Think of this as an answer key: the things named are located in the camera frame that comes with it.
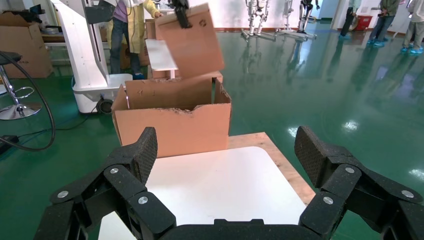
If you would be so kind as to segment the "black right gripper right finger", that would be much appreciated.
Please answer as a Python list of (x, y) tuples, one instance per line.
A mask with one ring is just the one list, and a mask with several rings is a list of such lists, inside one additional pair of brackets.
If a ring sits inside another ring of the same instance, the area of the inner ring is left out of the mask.
[(346, 212), (360, 216), (383, 240), (424, 237), (423, 197), (365, 167), (349, 150), (297, 129), (294, 152), (317, 193), (299, 218), (302, 227), (329, 240)]

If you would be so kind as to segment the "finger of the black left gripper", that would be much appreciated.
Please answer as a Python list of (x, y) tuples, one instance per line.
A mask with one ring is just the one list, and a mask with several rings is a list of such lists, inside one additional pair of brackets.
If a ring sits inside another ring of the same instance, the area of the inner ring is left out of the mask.
[(189, 22), (186, 11), (190, 8), (188, 0), (172, 0), (174, 12), (182, 29), (189, 29), (192, 24)]

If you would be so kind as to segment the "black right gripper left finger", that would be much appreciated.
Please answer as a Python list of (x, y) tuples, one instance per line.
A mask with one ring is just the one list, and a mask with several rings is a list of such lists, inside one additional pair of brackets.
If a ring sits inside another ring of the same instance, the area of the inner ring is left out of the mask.
[(52, 193), (34, 238), (86, 240), (103, 217), (116, 213), (136, 239), (160, 239), (176, 226), (176, 217), (146, 186), (157, 153), (156, 130), (146, 127), (101, 167)]

